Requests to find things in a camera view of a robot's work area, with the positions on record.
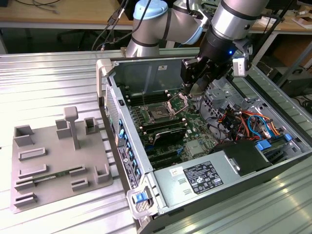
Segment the wire bundle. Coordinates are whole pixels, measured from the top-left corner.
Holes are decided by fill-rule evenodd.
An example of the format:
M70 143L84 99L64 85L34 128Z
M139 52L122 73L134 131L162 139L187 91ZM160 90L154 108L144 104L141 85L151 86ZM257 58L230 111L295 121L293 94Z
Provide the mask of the wire bundle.
M234 115L235 111L227 111L222 118L218 120L219 123L223 123L225 118L228 117L229 119L236 120L236 123L240 121L238 124L234 125L230 132L232 131L232 138L233 140L239 140L242 138L249 139L249 140L260 140L263 138L267 138L263 136L261 133L257 132L256 127L259 129L259 121L263 123L267 132L271 137L279 136L280 133L276 130L273 121L260 114L260 113L253 113L250 111L240 111L240 115Z

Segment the motherboard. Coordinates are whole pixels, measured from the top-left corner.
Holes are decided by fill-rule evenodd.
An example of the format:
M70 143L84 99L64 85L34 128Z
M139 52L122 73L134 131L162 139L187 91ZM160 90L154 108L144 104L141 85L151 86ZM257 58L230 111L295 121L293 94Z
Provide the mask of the motherboard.
M219 136L199 114L201 104L179 90L128 100L133 123L154 169L205 156L218 144Z

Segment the blue cable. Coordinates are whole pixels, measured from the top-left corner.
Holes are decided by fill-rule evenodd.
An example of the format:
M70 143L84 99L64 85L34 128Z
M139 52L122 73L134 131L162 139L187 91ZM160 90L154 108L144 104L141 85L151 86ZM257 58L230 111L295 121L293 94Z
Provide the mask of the blue cable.
M264 123L264 125L265 125L265 127L266 127L268 133L269 133L272 137L275 136L275 135L272 135L272 132L271 132L271 130L269 129L269 127L268 127L267 123L265 122L265 120L264 120L261 116L257 116L257 115L250 116L250 117L248 118L248 120L247 120L248 128L249 128L249 130L250 130L252 133L256 134L257 136L260 137L260 139L262 139L261 135L260 135L259 133L255 132L255 131L252 129L252 127L251 127L251 125L250 125L250 121L249 121L249 120L251 119L251 117L258 117L258 118Z

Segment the robotic arm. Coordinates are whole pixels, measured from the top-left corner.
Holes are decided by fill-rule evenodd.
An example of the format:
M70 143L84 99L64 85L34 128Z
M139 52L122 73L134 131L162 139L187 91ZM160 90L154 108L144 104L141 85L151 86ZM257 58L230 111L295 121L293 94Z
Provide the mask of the robotic arm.
M182 61L184 93L188 94L199 78L208 85L226 75L232 66L235 76L245 77L251 67L252 54L246 36L268 1L221 0L212 17L202 9L201 0L177 0L172 9L161 0L140 0L135 8L134 28L140 21L141 25L132 34L126 57L159 55L161 39L193 44L206 28L198 55ZM148 2L150 5L143 17ZM243 56L232 59L237 49Z
M251 66L252 47L246 35L269 0L221 0L194 59L184 59L181 78L188 94L199 78L209 84L233 66L234 75L246 76ZM232 55L240 50L243 56Z

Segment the chip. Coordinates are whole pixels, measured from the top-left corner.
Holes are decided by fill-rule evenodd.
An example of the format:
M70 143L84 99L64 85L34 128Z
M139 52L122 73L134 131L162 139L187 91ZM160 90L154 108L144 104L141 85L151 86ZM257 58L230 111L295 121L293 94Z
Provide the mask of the chip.
M154 119L170 117L168 110L163 106L150 106L148 112L150 117Z
M188 148L192 156L196 156L204 152L203 148L201 147L201 145L197 140L187 142L186 147Z

